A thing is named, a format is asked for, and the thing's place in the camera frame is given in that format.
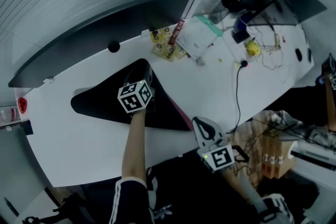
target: black cloth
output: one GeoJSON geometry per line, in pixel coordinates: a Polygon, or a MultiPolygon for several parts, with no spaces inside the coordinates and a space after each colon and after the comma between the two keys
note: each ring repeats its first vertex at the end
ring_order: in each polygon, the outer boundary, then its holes
{"type": "Polygon", "coordinates": [[[285,110],[293,118],[307,125],[325,126],[327,118],[326,86],[292,88],[273,102],[266,110],[285,110]]]}
{"type": "Polygon", "coordinates": [[[194,152],[151,167],[146,181],[148,195],[138,182],[121,183],[119,196],[116,188],[111,223],[259,223],[254,207],[194,152]]]}

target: black mat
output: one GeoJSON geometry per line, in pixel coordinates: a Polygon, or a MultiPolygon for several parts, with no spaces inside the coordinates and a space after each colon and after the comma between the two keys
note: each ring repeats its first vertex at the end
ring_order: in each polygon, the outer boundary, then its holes
{"type": "MultiPolygon", "coordinates": [[[[139,61],[144,61],[147,64],[146,60],[140,59],[113,74],[94,88],[73,97],[71,106],[74,111],[94,118],[130,124],[131,114],[126,113],[117,96],[119,88],[123,86],[125,77],[135,65],[139,64],[139,61]]],[[[191,123],[190,119],[184,120],[165,93],[154,72],[151,87],[155,89],[155,111],[147,113],[145,126],[190,131],[189,126],[192,125],[188,126],[186,123],[186,121],[191,123]]]]}

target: yellow object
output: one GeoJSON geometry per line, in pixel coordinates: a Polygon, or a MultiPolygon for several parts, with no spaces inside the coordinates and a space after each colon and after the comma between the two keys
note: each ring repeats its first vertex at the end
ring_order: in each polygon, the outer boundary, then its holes
{"type": "Polygon", "coordinates": [[[254,42],[253,40],[250,40],[246,44],[246,50],[250,56],[259,56],[261,54],[261,48],[258,43],[254,42]]]}

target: black and white cube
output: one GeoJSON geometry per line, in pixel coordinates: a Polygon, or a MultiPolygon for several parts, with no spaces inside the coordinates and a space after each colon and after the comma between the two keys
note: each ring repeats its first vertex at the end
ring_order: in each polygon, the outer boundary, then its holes
{"type": "Polygon", "coordinates": [[[122,87],[118,92],[118,100],[127,113],[146,108],[152,96],[145,80],[122,87]]]}

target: person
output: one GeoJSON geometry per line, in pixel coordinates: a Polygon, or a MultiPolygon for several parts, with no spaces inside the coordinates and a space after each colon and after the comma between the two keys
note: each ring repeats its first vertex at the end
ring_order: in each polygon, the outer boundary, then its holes
{"type": "Polygon", "coordinates": [[[259,223],[233,172],[212,174],[195,151],[146,170],[145,116],[131,121],[110,223],[259,223]]]}
{"type": "Polygon", "coordinates": [[[335,91],[330,76],[336,73],[334,59],[330,55],[322,65],[322,75],[314,87],[291,88],[266,110],[285,110],[293,118],[307,125],[327,126],[336,132],[335,91]]]}

